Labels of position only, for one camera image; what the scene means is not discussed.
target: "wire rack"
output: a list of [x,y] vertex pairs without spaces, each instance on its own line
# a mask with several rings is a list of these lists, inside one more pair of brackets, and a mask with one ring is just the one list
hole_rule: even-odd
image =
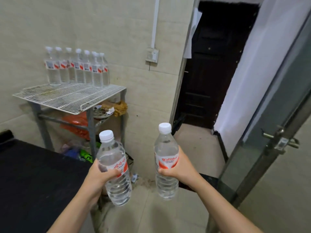
[[45,84],[25,88],[21,92],[13,94],[13,96],[76,115],[124,89],[126,88],[117,85],[94,88],[77,83],[60,86]]

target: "bottle on shelf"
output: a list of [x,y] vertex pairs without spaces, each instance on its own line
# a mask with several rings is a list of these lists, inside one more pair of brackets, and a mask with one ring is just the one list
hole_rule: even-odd
[[121,143],[115,141],[111,130],[99,133],[99,138],[101,146],[96,158],[99,162],[100,171],[106,172],[115,168],[121,170],[117,177],[107,181],[106,189],[112,203],[116,206],[122,206],[129,201],[132,192],[125,150]]
[[69,70],[67,68],[67,59],[63,50],[60,47],[55,47],[56,55],[59,60],[59,74],[60,74],[60,83],[68,84],[69,83]]
[[99,60],[99,54],[92,51],[94,61],[92,64],[93,86],[96,88],[103,87],[103,64]]
[[76,49],[76,57],[74,58],[76,82],[84,84],[83,57],[81,49]]
[[66,59],[67,59],[67,68],[69,71],[69,82],[75,83],[76,82],[76,74],[75,68],[73,63],[73,56],[72,56],[72,49],[70,47],[66,47]]
[[173,168],[179,158],[179,147],[172,136],[172,126],[169,123],[159,124],[159,136],[155,141],[155,182],[159,195],[165,200],[172,199],[177,191],[179,182],[176,178],[162,176],[159,168]]
[[47,70],[47,77],[49,84],[51,86],[60,85],[60,75],[59,75],[59,61],[57,61],[56,56],[52,53],[53,48],[46,46],[47,55],[44,60],[45,68]]
[[88,50],[84,51],[83,70],[85,84],[88,86],[93,86],[92,66],[90,52]]
[[110,84],[108,62],[105,58],[104,53],[99,53],[99,55],[100,55],[101,61],[103,63],[103,85],[108,86]]

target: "black table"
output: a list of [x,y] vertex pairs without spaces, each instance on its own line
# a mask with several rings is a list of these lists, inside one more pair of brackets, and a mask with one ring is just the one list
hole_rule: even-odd
[[46,232],[90,166],[16,139],[0,144],[0,232]]

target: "white pipe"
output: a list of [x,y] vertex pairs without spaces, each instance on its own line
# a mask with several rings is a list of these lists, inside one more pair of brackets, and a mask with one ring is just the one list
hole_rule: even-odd
[[157,22],[158,22],[159,3],[160,3],[160,0],[155,0],[155,13],[154,13],[154,16],[153,16],[151,48],[155,47],[156,25],[157,25]]

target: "electrical outlet box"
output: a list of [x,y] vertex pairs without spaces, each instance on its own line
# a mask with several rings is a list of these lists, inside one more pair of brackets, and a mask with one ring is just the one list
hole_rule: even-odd
[[147,48],[146,61],[158,63],[159,50],[155,48]]

